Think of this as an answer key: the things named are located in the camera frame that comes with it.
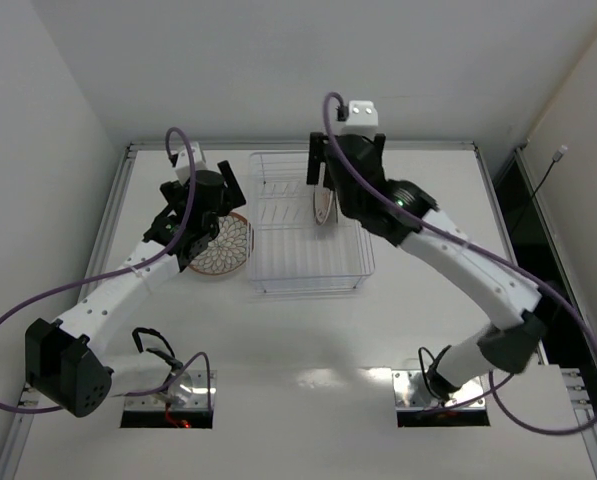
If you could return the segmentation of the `sunburst pattern plate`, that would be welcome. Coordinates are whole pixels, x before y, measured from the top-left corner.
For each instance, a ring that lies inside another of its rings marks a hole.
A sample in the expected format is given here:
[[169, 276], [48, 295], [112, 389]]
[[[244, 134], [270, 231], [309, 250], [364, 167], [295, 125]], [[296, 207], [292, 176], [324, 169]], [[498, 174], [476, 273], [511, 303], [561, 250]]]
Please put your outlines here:
[[316, 185], [312, 194], [312, 210], [317, 225], [324, 225], [334, 205], [334, 193], [327, 187]]

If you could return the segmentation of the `floral orange-rim plate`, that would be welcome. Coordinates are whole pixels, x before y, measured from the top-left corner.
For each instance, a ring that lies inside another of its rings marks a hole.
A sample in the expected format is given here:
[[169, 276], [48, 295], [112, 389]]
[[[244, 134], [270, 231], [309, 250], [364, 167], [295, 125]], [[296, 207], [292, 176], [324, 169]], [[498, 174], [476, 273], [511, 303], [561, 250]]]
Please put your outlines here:
[[340, 207], [337, 200], [333, 202], [330, 216], [332, 217], [334, 224], [338, 224], [340, 222]]
[[250, 225], [239, 213], [219, 218], [219, 234], [189, 265], [195, 273], [222, 276], [235, 272], [249, 257]]

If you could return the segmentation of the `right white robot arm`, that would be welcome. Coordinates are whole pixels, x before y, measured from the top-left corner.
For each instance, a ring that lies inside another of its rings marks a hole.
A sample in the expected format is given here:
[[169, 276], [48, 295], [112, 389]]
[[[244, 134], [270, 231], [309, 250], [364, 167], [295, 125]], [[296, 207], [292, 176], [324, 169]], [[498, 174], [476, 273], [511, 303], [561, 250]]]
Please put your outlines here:
[[340, 135], [337, 142], [358, 173], [400, 209], [394, 211], [371, 195], [321, 132], [309, 137], [308, 184], [322, 184], [334, 192], [344, 216], [431, 266], [489, 318], [489, 325], [438, 354], [424, 375], [431, 395], [448, 400], [467, 381], [491, 370], [522, 373], [546, 332], [545, 323], [534, 313], [542, 298], [538, 286], [449, 241], [447, 237], [457, 235], [458, 229], [436, 200], [410, 181], [386, 178], [384, 135]]

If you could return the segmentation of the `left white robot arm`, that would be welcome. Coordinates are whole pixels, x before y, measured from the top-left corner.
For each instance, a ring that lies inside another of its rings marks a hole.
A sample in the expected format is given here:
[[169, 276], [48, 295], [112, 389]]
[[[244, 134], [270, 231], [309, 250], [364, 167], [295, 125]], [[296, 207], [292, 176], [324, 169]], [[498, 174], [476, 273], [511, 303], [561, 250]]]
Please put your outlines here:
[[107, 347], [149, 295], [207, 249], [220, 218], [246, 203], [228, 161], [160, 191], [167, 205], [128, 255], [128, 273], [115, 272], [53, 322], [38, 319], [25, 333], [27, 383], [78, 418], [109, 396], [172, 395], [185, 368], [169, 347], [123, 356]]

